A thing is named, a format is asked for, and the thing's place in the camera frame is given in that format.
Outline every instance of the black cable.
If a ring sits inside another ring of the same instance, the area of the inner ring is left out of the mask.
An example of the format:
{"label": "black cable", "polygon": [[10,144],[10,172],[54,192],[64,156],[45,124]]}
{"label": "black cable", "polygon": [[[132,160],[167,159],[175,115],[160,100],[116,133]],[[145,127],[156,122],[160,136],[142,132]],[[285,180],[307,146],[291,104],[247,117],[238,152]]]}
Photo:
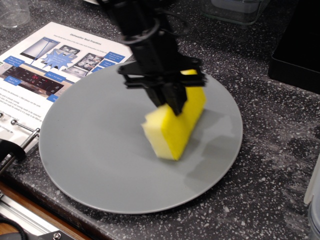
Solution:
{"label": "black cable", "polygon": [[161,30],[165,31],[166,33],[170,34],[172,37],[178,38],[178,37],[187,35],[188,32],[190,31],[190,25],[187,22],[187,20],[185,20],[183,17],[179,16],[178,14],[173,13],[171,11],[164,10],[164,9],[158,9],[158,12],[162,13],[162,14],[165,14],[165,15],[168,15],[168,16],[172,16],[172,17],[174,17],[174,18],[176,18],[176,19],[181,21],[181,23],[183,25],[183,29],[182,29],[181,32],[175,33],[175,32],[171,32],[171,31],[169,31],[167,29],[161,29]]}
{"label": "black cable", "polygon": [[0,216],[0,223],[8,224],[8,225],[11,225],[12,227],[16,228],[18,230],[19,234],[21,235],[21,240],[28,240],[28,236],[25,233],[24,229],[15,221],[12,221],[8,218]]}
{"label": "black cable", "polygon": [[121,42],[127,46],[130,45],[135,45],[138,43],[141,43],[144,40],[149,39],[152,35],[158,32],[159,27],[160,27],[160,22],[158,19],[154,19],[154,26],[151,30],[147,31],[145,34],[139,35],[139,36],[131,36],[131,37],[126,37],[123,39]]}

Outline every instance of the black tray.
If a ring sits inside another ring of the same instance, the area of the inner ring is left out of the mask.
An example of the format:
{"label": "black tray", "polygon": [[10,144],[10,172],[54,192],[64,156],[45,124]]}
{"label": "black tray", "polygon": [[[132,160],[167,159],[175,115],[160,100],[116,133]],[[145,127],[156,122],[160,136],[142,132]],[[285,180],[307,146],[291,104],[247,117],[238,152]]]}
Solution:
{"label": "black tray", "polygon": [[271,56],[268,75],[320,94],[320,3],[300,0]]}

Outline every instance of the gray plate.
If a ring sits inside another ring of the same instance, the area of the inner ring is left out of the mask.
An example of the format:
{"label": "gray plate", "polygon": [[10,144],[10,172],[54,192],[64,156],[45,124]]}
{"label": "gray plate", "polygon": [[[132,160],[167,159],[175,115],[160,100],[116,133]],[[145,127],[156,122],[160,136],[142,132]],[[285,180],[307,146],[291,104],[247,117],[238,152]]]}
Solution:
{"label": "gray plate", "polygon": [[54,184],[72,199],[118,214],[145,214],[186,203],[214,186],[240,150],[243,126],[230,93],[207,76],[207,103],[179,161],[159,159],[141,124],[155,106],[126,89],[119,66],[97,71],[52,105],[39,150]]}

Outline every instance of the sponge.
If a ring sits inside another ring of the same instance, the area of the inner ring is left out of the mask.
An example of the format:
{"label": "sponge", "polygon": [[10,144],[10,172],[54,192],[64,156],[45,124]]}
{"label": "sponge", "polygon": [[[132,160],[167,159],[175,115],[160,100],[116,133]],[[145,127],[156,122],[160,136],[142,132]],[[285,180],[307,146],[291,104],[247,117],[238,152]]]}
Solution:
{"label": "sponge", "polygon": [[176,116],[168,104],[145,116],[144,134],[158,158],[180,159],[206,103],[202,87],[186,87],[187,101]]}

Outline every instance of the granite countertop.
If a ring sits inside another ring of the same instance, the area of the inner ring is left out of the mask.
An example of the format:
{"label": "granite countertop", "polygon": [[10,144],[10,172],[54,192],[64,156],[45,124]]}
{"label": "granite countertop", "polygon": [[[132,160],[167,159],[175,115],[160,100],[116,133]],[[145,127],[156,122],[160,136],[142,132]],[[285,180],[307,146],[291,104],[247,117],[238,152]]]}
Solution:
{"label": "granite countertop", "polygon": [[[268,77],[270,57],[297,1],[271,0],[252,26],[208,19],[199,1],[177,0],[170,10],[188,19],[182,54],[203,60],[202,69],[234,97],[243,141],[232,168],[196,199],[170,210],[113,214],[64,195],[46,174],[38,149],[3,178],[93,239],[306,239],[304,194],[320,153],[320,96]],[[98,6],[82,0],[29,0],[31,21],[0,30],[0,51],[48,22],[120,41]]]}

